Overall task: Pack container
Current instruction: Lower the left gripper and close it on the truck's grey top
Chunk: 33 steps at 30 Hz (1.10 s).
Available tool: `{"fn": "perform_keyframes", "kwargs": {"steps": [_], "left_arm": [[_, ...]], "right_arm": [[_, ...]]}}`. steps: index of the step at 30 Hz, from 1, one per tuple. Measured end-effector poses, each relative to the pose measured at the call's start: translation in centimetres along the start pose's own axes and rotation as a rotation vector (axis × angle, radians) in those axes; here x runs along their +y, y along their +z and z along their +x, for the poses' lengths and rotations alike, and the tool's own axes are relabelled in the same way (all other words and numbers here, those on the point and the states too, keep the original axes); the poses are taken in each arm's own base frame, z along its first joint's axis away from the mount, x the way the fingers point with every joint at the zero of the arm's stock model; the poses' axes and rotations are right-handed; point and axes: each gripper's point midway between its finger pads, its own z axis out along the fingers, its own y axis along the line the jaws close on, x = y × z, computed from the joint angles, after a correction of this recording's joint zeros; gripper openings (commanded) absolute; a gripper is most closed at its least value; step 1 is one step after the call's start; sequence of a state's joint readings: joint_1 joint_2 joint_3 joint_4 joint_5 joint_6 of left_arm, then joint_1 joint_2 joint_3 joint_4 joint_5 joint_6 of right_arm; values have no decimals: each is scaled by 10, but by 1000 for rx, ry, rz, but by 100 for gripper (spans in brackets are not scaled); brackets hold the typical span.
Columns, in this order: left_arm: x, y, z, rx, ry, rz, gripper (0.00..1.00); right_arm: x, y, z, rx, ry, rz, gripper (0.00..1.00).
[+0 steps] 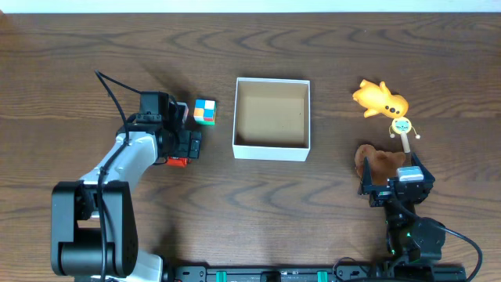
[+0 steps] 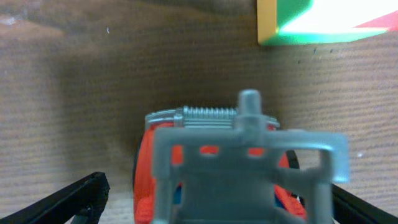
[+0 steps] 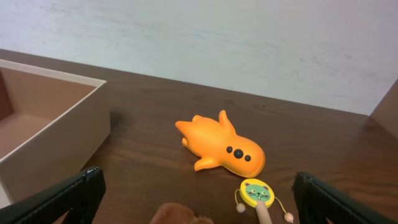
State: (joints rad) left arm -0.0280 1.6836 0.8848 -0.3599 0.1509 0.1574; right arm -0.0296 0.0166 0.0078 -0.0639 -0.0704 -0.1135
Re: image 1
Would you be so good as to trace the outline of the multicoloured puzzle cube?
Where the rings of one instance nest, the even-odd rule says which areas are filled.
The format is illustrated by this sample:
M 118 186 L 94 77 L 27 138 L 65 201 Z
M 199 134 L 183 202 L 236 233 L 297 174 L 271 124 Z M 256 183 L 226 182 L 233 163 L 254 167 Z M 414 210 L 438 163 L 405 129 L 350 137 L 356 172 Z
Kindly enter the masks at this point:
M 214 100 L 197 99 L 193 118 L 200 125 L 214 125 L 216 116 L 216 102 Z

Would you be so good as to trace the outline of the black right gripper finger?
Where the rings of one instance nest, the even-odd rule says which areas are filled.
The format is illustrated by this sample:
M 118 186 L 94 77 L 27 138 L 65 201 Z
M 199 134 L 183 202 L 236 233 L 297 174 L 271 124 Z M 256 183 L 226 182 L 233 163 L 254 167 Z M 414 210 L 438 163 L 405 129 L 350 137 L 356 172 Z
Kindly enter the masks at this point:
M 417 157 L 415 152 L 411 153 L 410 161 L 411 161 L 412 166 L 418 167 L 420 169 L 421 173 L 424 176 L 424 181 L 433 181 L 434 180 L 434 176 L 426 169 L 426 167 L 423 165 L 421 160 Z
M 372 174 L 369 165 L 369 158 L 364 158 L 360 189 L 370 189 L 373 185 Z

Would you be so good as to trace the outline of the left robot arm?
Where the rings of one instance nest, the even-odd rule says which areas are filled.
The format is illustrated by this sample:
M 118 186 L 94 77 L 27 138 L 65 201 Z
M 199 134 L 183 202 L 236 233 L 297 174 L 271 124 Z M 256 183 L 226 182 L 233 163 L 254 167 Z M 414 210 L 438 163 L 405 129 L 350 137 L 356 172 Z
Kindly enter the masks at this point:
M 143 92 L 114 145 L 87 174 L 52 190 L 52 271 L 79 281 L 162 281 L 159 255 L 139 248 L 132 193 L 159 160 L 183 166 L 200 156 L 200 132 L 186 129 L 186 103 Z

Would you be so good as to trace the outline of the red toy truck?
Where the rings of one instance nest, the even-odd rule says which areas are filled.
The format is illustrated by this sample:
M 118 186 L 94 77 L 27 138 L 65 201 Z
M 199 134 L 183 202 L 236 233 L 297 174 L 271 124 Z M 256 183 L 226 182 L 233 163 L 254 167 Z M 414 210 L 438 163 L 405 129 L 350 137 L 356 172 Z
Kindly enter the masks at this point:
M 189 159 L 187 157 L 168 157 L 166 159 L 166 165 L 172 167 L 185 168 L 189 163 Z

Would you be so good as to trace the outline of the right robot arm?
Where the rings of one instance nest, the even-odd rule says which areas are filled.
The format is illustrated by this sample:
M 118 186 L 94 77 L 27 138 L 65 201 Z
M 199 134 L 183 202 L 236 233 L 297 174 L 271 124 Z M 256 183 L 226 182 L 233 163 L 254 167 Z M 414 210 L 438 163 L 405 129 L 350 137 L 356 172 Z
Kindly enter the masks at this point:
M 442 258 L 445 243 L 443 225 L 419 217 L 415 206 L 422 203 L 434 186 L 435 177 L 411 154 L 411 165 L 397 169 L 384 185 L 373 182 L 369 159 L 364 159 L 361 195 L 369 196 L 369 206 L 384 209 L 387 249 L 392 257 L 374 267 L 379 278 L 404 281 L 435 281 L 434 264 Z

